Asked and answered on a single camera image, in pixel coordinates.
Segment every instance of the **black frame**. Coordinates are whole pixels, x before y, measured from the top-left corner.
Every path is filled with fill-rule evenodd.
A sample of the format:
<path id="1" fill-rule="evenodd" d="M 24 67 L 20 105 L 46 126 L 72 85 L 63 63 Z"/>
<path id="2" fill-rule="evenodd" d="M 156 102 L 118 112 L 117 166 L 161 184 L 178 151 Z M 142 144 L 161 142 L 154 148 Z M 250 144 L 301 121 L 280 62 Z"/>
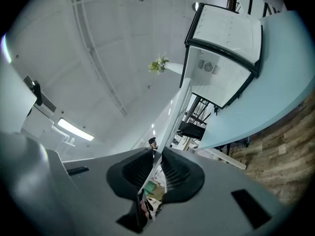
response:
<path id="1" fill-rule="evenodd" d="M 89 171 L 90 169 L 86 166 L 82 166 L 82 167 L 78 167 L 78 168 L 74 168 L 74 169 L 69 169 L 67 170 L 67 173 L 69 174 L 69 176 L 73 176 L 76 174 L 80 174 L 83 173 L 85 171 Z"/>
<path id="2" fill-rule="evenodd" d="M 245 88 L 247 88 L 247 86 L 252 82 L 254 76 L 253 74 L 251 74 L 250 76 L 248 76 L 248 78 L 245 80 L 245 82 L 242 84 L 242 86 L 236 91 L 236 93 L 223 105 L 223 107 L 217 105 L 216 103 L 213 103 L 211 100 L 206 99 L 205 97 L 202 97 L 201 95 L 197 94 L 197 93 L 192 93 L 196 96 L 199 96 L 203 99 L 206 99 L 207 101 L 209 101 L 212 105 L 217 106 L 220 109 L 224 109 L 227 106 L 231 105 L 233 101 L 236 100 L 236 98 L 238 98 L 242 92 L 245 90 Z"/>
<path id="3" fill-rule="evenodd" d="M 233 52 L 231 52 L 229 50 L 226 50 L 226 49 L 224 49 L 224 48 L 222 48 L 220 46 L 217 46 L 217 45 L 214 45 L 214 44 L 211 44 L 211 43 L 208 43 L 208 42 L 204 42 L 204 41 L 201 41 L 201 40 L 193 39 L 193 34 L 194 34 L 195 30 L 196 30 L 196 27 L 197 27 L 197 24 L 199 22 L 199 18 L 200 18 L 202 9 L 203 9 L 203 7 L 205 5 L 212 6 L 212 7 L 217 7 L 217 8 L 221 8 L 221 9 L 225 9 L 225 10 L 228 10 L 228 11 L 232 11 L 232 12 L 234 12 L 236 14 L 239 14 L 236 11 L 233 11 L 233 10 L 230 10 L 230 9 L 227 9 L 227 8 L 223 8 L 223 7 L 220 7 L 220 6 L 216 6 L 216 5 L 211 5 L 211 4 L 206 4 L 206 3 L 201 3 L 199 5 L 198 10 L 197 10 L 197 12 L 196 12 L 196 14 L 195 14 L 195 16 L 193 18 L 192 24 L 191 24 L 191 26 L 189 28 L 188 34 L 187 34 L 186 39 L 185 39 L 186 53 L 185 53 L 185 61 L 184 61 L 183 73 L 182 73 L 181 82 L 180 82 L 180 86 L 179 87 L 180 88 L 182 87 L 183 80 L 184 80 L 184 77 L 185 77 L 186 65 L 187 65 L 187 60 L 188 60 L 188 55 L 189 55 L 189 47 L 190 46 L 195 46 L 195 47 L 198 47 L 198 48 L 202 48 L 202 49 L 211 51 L 213 53 L 219 54 L 221 56 L 224 56 L 224 57 L 226 57 L 226 58 L 228 58 L 228 59 L 238 63 L 239 65 L 241 65 L 242 67 L 246 68 L 247 70 L 249 70 L 251 72 L 250 76 L 246 79 L 246 81 L 243 83 L 243 85 L 236 91 L 236 93 L 223 106 L 219 106 L 219 105 L 215 104 L 214 102 L 210 101 L 209 99 L 206 99 L 212 105 L 217 106 L 220 109 L 224 109 L 226 106 L 231 105 L 231 103 L 236 98 L 238 98 L 240 96 L 240 94 L 250 84 L 250 82 L 253 80 L 253 78 L 258 78 L 258 76 L 259 76 L 261 57 L 262 57 L 263 27 L 261 26 L 261 44 L 260 44 L 259 60 L 255 63 L 255 65 L 253 65 L 250 62 L 248 62 L 247 60 L 245 60 L 244 58 L 242 58 L 242 57 L 238 56 L 237 54 L 235 54 L 235 53 L 233 53 Z"/>
<path id="4" fill-rule="evenodd" d="M 254 229 L 259 228 L 271 219 L 271 216 L 247 190 L 241 189 L 233 191 L 231 195 Z"/>
<path id="5" fill-rule="evenodd" d="M 237 55 L 237 54 L 235 54 L 235 53 L 233 53 L 227 49 L 224 49 L 224 48 L 217 46 L 215 44 L 212 44 L 212 43 L 208 43 L 208 42 L 197 40 L 197 39 L 193 38 L 193 34 L 194 34 L 196 27 L 197 27 L 197 24 L 199 22 L 202 9 L 205 5 L 221 8 L 221 9 L 228 10 L 228 11 L 232 11 L 232 10 L 229 10 L 227 8 L 220 7 L 220 6 L 215 6 L 215 5 L 206 4 L 206 3 L 200 3 L 198 10 L 195 14 L 195 17 L 193 18 L 190 29 L 188 31 L 187 37 L 185 39 L 186 47 L 191 45 L 191 46 L 206 49 L 208 51 L 211 51 L 211 52 L 217 53 L 221 56 L 224 56 L 224 57 L 238 63 L 239 65 L 243 66 L 244 68 L 249 70 L 255 76 L 255 78 L 258 78 L 259 72 L 260 72 L 261 52 L 262 52 L 262 42 L 263 42 L 262 41 L 262 30 L 263 30 L 262 26 L 261 26 L 261 46 L 260 46 L 259 60 L 255 64 L 252 64 L 249 61 L 247 61 L 246 59 L 244 59 L 243 57 L 241 57 L 241 56 L 239 56 L 239 55 Z"/>

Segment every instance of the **person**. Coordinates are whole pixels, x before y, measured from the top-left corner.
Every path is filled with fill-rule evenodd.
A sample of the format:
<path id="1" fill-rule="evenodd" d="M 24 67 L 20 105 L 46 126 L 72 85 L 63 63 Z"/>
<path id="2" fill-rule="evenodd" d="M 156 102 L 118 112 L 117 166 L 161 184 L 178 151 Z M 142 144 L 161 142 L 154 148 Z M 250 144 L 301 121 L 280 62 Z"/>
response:
<path id="1" fill-rule="evenodd" d="M 150 138 L 149 139 L 149 144 L 150 144 L 150 147 L 152 147 L 154 149 L 158 149 L 157 142 L 156 142 L 156 137 Z"/>

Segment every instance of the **display case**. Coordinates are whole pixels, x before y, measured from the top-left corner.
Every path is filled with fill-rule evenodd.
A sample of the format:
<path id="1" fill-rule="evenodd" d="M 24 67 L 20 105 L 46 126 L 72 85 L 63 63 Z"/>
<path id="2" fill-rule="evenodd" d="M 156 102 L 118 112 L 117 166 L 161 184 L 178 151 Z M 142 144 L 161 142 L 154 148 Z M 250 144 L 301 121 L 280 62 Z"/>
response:
<path id="1" fill-rule="evenodd" d="M 262 25 L 251 15 L 201 3 L 185 45 L 181 85 L 191 78 L 192 93 L 221 109 L 259 76 Z"/>

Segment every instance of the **pipe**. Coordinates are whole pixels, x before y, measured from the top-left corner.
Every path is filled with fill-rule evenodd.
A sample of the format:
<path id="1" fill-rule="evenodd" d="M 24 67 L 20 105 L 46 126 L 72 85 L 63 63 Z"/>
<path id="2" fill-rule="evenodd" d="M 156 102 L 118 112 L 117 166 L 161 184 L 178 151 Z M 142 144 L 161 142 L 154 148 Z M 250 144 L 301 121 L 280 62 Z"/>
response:
<path id="1" fill-rule="evenodd" d="M 54 123 L 52 120 L 49 119 L 49 121 L 52 123 L 51 129 L 52 129 L 52 130 L 55 130 L 55 131 L 58 132 L 59 134 L 63 135 L 63 140 L 61 141 L 61 143 L 58 145 L 57 148 L 59 148 L 62 143 L 65 143 L 65 144 L 68 144 L 68 145 L 71 145 L 71 146 L 74 146 L 74 147 L 75 147 L 75 145 L 73 144 L 74 138 L 72 138 L 71 141 L 70 141 L 70 143 L 69 143 L 69 139 L 70 139 L 69 135 L 67 135 L 66 133 L 62 132 L 62 131 L 59 130 L 58 128 L 56 128 L 56 127 L 54 126 L 55 123 Z"/>
<path id="2" fill-rule="evenodd" d="M 175 73 L 182 74 L 184 66 L 182 64 L 166 62 L 165 69 L 169 69 Z"/>

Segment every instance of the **ceiling light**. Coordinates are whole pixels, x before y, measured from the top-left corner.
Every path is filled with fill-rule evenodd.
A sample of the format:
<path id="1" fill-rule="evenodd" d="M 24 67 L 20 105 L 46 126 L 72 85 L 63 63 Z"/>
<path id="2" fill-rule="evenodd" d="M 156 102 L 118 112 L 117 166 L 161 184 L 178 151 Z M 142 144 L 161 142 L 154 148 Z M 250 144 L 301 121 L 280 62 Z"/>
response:
<path id="1" fill-rule="evenodd" d="M 60 119 L 58 121 L 58 125 L 62 128 L 64 128 L 65 130 L 85 139 L 88 141 L 92 141 L 94 136 L 90 136 L 89 134 L 81 131 L 80 129 L 76 128 L 75 126 L 71 125 L 69 122 L 67 122 L 65 119 Z"/>
<path id="2" fill-rule="evenodd" d="M 3 52 L 3 55 L 4 55 L 5 58 L 6 58 L 6 61 L 8 61 L 8 63 L 11 63 L 11 62 L 12 62 L 12 59 L 11 59 L 11 57 L 10 57 L 8 48 L 7 48 L 7 46 L 6 46 L 5 35 L 3 35 L 2 40 L 1 40 L 1 50 L 2 50 L 2 52 Z"/>
<path id="3" fill-rule="evenodd" d="M 198 7 L 199 7 L 199 3 L 198 2 L 194 2 L 191 7 L 192 7 L 193 11 L 197 11 Z"/>

